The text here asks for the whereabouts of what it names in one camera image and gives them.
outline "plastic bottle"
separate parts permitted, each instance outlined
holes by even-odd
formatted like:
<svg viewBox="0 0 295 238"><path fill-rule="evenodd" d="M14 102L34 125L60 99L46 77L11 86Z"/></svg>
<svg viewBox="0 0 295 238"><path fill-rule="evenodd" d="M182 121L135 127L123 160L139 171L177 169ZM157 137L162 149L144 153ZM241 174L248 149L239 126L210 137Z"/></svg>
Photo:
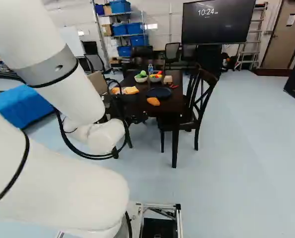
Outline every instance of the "plastic bottle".
<svg viewBox="0 0 295 238"><path fill-rule="evenodd" d="M148 65L148 68L147 68L147 70L148 70L148 75L150 76L151 74L153 74L153 64L149 64Z"/></svg>

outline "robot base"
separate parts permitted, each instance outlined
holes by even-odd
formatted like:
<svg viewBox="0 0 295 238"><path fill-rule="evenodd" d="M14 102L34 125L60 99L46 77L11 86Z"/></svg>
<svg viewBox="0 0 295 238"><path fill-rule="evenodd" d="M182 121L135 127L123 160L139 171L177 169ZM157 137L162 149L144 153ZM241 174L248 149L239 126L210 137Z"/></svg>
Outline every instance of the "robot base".
<svg viewBox="0 0 295 238"><path fill-rule="evenodd" d="M130 202L132 238L183 238L180 204ZM57 238L65 238L60 232ZM126 218L114 238L129 238Z"/></svg>

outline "whiteboard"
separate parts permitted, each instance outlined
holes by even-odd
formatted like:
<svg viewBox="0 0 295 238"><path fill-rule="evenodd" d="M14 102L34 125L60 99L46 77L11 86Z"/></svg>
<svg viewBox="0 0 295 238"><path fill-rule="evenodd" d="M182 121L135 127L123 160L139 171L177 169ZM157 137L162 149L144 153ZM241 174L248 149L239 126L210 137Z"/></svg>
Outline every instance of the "whiteboard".
<svg viewBox="0 0 295 238"><path fill-rule="evenodd" d="M82 42L75 26L62 27L59 29L60 35L67 43L75 57L83 57L85 54Z"/></svg>

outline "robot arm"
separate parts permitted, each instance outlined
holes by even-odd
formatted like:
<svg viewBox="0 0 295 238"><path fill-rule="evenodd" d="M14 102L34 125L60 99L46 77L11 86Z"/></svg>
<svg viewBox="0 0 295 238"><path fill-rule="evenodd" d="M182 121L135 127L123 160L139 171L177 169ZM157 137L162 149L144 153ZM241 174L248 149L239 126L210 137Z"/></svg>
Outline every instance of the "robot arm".
<svg viewBox="0 0 295 238"><path fill-rule="evenodd" d="M95 154L111 152L124 135L119 120L93 124L103 117L104 105L40 0L0 1L0 56L68 117L65 131L78 128L70 135Z"/></svg>
<svg viewBox="0 0 295 238"><path fill-rule="evenodd" d="M39 0L0 0L0 56L77 127L98 154L124 135L104 115L100 96ZM91 162L54 153L0 116L0 220L52 226L73 235L111 238L129 200L125 180Z"/></svg>

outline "green fruit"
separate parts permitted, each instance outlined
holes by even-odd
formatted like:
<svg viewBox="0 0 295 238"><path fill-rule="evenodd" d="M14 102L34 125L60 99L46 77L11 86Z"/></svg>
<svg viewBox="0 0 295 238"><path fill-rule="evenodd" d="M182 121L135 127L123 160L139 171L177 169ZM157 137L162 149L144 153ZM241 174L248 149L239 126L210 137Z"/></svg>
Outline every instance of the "green fruit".
<svg viewBox="0 0 295 238"><path fill-rule="evenodd" d="M143 76L143 77L146 77L147 73L144 70L142 70L140 75Z"/></svg>

